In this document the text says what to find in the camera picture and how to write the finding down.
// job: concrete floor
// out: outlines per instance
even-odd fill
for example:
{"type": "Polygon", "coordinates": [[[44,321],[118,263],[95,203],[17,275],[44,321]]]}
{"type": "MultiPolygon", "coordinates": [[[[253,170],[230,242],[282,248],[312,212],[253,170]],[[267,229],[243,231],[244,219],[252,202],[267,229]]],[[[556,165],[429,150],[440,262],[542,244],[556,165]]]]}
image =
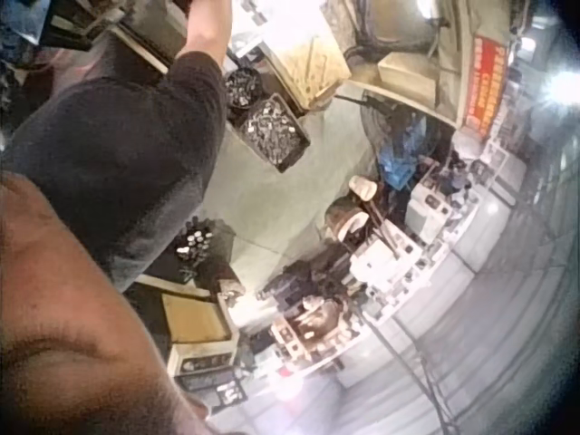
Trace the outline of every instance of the concrete floor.
{"type": "MultiPolygon", "coordinates": [[[[344,85],[339,94],[360,97],[344,85]]],[[[230,263],[248,297],[234,310],[235,321],[264,308],[253,294],[282,267],[313,253],[324,233],[324,212],[347,192],[352,175],[367,173],[373,152],[364,136],[359,108],[334,100],[324,112],[302,119],[311,139],[304,156],[284,174],[262,161],[228,132],[217,158],[200,215],[219,222],[217,234],[233,236],[230,263]]]]}

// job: dark gray t-shirt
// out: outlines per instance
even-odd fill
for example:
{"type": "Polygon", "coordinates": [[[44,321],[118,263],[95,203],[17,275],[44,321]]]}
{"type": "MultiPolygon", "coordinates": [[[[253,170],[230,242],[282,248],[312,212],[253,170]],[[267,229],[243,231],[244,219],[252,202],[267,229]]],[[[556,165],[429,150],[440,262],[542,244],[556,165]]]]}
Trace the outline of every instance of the dark gray t-shirt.
{"type": "Polygon", "coordinates": [[[48,101],[14,134],[3,169],[40,188],[124,291],[203,199],[225,119],[218,65],[188,53],[156,87],[99,79],[48,101]]]}

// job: red sign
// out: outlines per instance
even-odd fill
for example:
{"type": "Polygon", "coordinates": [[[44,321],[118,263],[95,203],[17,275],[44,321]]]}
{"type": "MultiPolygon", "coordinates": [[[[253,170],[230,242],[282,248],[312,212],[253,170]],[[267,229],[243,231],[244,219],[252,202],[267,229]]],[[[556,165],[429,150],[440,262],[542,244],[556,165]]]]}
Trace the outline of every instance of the red sign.
{"type": "Polygon", "coordinates": [[[508,51],[503,45],[476,36],[465,125],[476,131],[482,139],[488,135],[501,102],[507,55],[508,51]]]}

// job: person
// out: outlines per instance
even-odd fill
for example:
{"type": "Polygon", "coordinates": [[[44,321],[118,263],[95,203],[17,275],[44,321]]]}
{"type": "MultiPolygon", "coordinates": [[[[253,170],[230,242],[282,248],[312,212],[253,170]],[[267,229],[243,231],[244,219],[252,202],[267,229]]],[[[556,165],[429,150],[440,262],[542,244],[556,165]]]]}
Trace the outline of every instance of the person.
{"type": "Polygon", "coordinates": [[[86,82],[15,133],[0,178],[2,433],[214,433],[120,291],[202,199],[230,29],[230,0],[194,0],[154,89],[86,82]]]}

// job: sleeve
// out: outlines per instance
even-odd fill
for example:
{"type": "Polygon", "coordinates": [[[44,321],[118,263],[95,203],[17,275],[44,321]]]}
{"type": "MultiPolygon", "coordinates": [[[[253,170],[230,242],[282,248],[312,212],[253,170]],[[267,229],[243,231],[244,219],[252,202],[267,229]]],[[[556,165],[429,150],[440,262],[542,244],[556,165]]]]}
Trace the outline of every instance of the sleeve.
{"type": "Polygon", "coordinates": [[[28,177],[124,291],[203,199],[223,139],[218,65],[187,53],[151,89],[85,82],[14,134],[4,168],[28,177]]]}

